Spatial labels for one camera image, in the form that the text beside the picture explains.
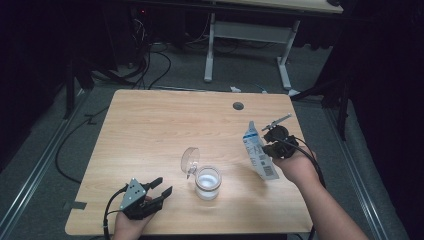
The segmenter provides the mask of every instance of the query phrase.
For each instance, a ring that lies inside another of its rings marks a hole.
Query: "human hand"
[[[307,147],[300,148],[315,157],[315,153],[310,152]],[[318,174],[311,161],[299,150],[296,150],[290,158],[274,158],[272,162],[281,168],[284,176],[296,186],[303,183],[311,183],[312,181],[319,182]]]
[[[152,214],[142,220],[130,220],[123,212],[118,212],[115,220],[114,240],[137,240],[143,233],[144,228],[150,222],[155,214]]]

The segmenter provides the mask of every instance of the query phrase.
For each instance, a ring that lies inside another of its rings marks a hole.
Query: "glass jar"
[[[204,166],[196,171],[196,194],[203,200],[212,200],[218,196],[221,186],[221,174],[213,166]]]
[[[190,175],[195,175],[197,196],[203,200],[212,200],[218,196],[222,181],[221,174],[213,166],[203,166],[198,169],[199,156],[198,148],[188,148],[181,158],[181,170],[187,174],[187,179]]]

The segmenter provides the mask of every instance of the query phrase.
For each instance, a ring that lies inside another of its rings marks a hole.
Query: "gray carpet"
[[[154,48],[156,51],[160,49],[165,49],[165,47],[158,45]],[[262,89],[265,89],[269,93],[284,94],[287,91],[282,88],[275,61],[275,57],[278,56],[275,52],[278,49],[281,49],[281,46],[274,45],[262,49],[238,47],[233,51],[231,46],[218,46],[218,51],[232,52],[216,53],[214,80],[211,83],[205,83],[203,75],[206,50],[186,48],[182,51],[169,47],[162,53],[171,59],[170,71],[154,85],[154,88],[163,89],[163,86],[167,86],[228,92],[230,86],[235,86],[242,92],[261,92]],[[287,69],[294,89],[302,91],[313,86],[329,52],[330,50],[311,51],[308,47],[292,50]],[[159,54],[152,53],[151,61],[149,72],[145,76],[146,85],[159,77],[168,67],[166,58]],[[125,67],[120,70],[122,74],[126,71],[130,70]],[[68,132],[87,120],[86,114],[95,114],[107,107],[113,93],[120,88],[123,87],[109,82],[96,81],[95,88],[89,93],[88,98],[70,123]],[[328,190],[368,237],[374,239],[373,231],[347,173],[343,152],[337,135],[332,130],[334,126],[329,122],[326,110],[321,108],[319,99],[319,97],[311,97],[294,102],[305,139],[317,153]],[[28,139],[9,166],[1,173],[1,216],[7,213],[40,159],[50,138],[61,124],[65,113],[64,103],[65,93],[61,91],[56,97],[54,105],[33,126]],[[408,239],[366,149],[366,143],[356,122],[352,106],[349,111],[346,144],[357,161],[364,182],[369,187],[387,237],[388,239]],[[82,125],[63,145],[59,154],[59,163],[69,176],[82,179],[105,114],[106,111],[93,118],[94,124]],[[9,239],[90,239],[92,236],[68,236],[64,231],[70,211],[67,203],[75,199],[78,187],[78,184],[60,175],[52,162],[16,222]],[[303,239],[307,238],[307,234],[301,236]],[[279,239],[281,236],[258,236],[257,239],[259,237],[261,239]],[[298,236],[290,234],[288,239],[298,239]]]

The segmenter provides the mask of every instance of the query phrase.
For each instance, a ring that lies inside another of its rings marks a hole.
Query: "table top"
[[[234,4],[248,4],[261,7],[276,7],[300,11],[312,11],[322,13],[342,13],[341,6],[335,7],[327,0],[213,0]]]
[[[234,102],[244,109],[235,110]],[[108,200],[133,177],[140,183],[163,177],[148,192],[153,198],[173,186],[163,209],[146,227],[147,235],[309,232],[312,221],[297,187],[280,169],[280,179],[262,180],[242,141],[249,121],[263,136],[263,127],[287,113],[292,117],[281,125],[303,139],[287,95],[118,90],[75,200],[87,205],[71,210],[66,232],[102,234]],[[201,200],[194,178],[187,180],[181,171],[188,147],[199,148],[199,167],[213,165],[221,172],[214,200]],[[118,209],[122,196],[110,211]],[[113,232],[115,214],[108,219]]]

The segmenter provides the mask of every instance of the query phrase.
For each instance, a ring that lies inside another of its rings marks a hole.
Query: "small black object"
[[[262,147],[264,153],[272,158],[289,158],[296,151],[293,145],[296,147],[299,146],[296,138],[293,135],[289,136],[289,131],[280,125],[269,130],[264,135],[264,139],[267,143],[273,142],[271,145]]]
[[[327,2],[335,7],[340,6],[340,0],[327,0]]]
[[[243,105],[243,103],[241,103],[241,102],[235,102],[235,103],[233,103],[233,108],[234,108],[235,110],[243,110],[244,105]]]
[[[142,220],[143,218],[161,210],[163,201],[172,193],[172,187],[169,187],[162,192],[161,196],[152,199],[151,201],[145,201],[149,189],[154,189],[161,183],[162,178],[157,178],[153,182],[146,184],[140,184],[135,179],[131,180],[127,193],[124,196],[124,201],[121,205],[122,212],[129,219]]]

